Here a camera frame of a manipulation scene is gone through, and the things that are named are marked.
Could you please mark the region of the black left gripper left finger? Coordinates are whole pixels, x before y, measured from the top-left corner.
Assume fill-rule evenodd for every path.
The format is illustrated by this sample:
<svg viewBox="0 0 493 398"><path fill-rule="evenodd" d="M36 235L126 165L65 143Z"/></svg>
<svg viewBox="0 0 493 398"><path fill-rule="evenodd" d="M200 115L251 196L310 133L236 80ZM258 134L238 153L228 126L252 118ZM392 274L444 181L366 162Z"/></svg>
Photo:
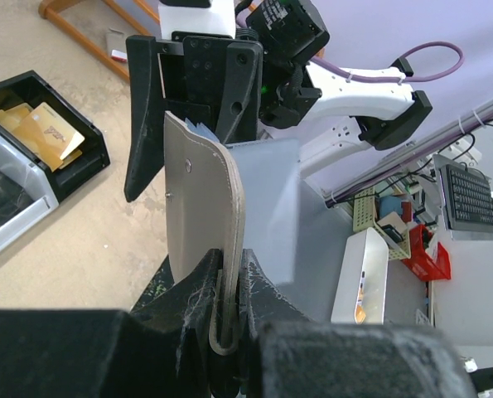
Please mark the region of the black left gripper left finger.
<svg viewBox="0 0 493 398"><path fill-rule="evenodd" d="M219 250L133 313L0 310L0 397L207 397Z"/></svg>

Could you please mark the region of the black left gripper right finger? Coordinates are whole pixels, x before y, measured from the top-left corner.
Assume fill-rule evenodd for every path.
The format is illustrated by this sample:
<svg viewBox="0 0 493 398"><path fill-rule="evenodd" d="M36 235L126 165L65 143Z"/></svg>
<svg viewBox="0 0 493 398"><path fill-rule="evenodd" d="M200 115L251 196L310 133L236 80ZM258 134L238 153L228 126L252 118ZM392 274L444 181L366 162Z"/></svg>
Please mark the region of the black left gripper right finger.
<svg viewBox="0 0 493 398"><path fill-rule="evenodd" d="M296 309L244 250L239 311L247 397L474 397L433 328L319 323Z"/></svg>

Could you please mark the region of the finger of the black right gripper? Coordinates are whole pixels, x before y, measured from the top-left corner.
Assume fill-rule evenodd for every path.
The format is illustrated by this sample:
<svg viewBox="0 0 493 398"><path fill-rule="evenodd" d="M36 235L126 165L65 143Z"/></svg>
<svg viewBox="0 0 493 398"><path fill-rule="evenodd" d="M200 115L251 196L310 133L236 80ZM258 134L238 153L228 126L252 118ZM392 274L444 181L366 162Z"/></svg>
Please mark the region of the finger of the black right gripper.
<svg viewBox="0 0 493 398"><path fill-rule="evenodd" d="M225 82L215 129L222 143L254 141L259 112L259 44L234 41L226 48Z"/></svg>
<svg viewBox="0 0 493 398"><path fill-rule="evenodd" d="M126 40L131 98L131 145L124 195L135 201L164 165L162 77L157 41L152 36Z"/></svg>

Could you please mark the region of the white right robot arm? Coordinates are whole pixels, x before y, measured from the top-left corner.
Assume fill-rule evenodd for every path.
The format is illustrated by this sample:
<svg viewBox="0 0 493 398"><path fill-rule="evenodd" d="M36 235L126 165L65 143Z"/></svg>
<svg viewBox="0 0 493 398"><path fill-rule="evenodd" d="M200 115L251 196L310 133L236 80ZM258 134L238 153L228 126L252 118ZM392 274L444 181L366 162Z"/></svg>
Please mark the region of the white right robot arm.
<svg viewBox="0 0 493 398"><path fill-rule="evenodd" d="M131 148L124 184L134 201L164 165L164 118L203 124L222 143L256 138L259 125L290 129L346 117L348 131L302 156L309 176L346 157L406 142L428 117L404 57L384 70L327 66L330 35L309 1L160 1L159 37L126 40Z"/></svg>

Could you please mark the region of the grey card holder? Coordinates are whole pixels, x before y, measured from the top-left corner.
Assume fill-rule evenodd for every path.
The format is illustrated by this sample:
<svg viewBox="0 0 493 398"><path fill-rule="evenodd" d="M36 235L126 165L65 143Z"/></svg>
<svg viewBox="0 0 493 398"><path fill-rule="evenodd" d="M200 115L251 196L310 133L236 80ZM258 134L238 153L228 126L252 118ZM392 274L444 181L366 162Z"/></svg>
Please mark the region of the grey card holder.
<svg viewBox="0 0 493 398"><path fill-rule="evenodd" d="M167 245L180 282L207 251L222 271L210 319L210 345L222 356L239 339L235 292L244 250L270 281L294 279L300 204L300 144L295 138L223 144L206 127L164 116Z"/></svg>

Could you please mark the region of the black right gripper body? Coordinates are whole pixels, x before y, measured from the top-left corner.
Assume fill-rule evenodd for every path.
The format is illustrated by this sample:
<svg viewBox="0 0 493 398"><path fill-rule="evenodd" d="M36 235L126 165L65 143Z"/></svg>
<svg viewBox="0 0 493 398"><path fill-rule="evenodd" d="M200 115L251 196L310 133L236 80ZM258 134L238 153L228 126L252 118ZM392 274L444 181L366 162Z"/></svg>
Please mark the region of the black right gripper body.
<svg viewBox="0 0 493 398"><path fill-rule="evenodd" d="M183 56L164 56L158 52L165 110L181 120L204 124L215 133L224 91L226 48L234 41L255 40L247 36L231 40L220 38L205 48L201 39L190 39L182 42ZM263 47L256 42L259 44L260 107Z"/></svg>

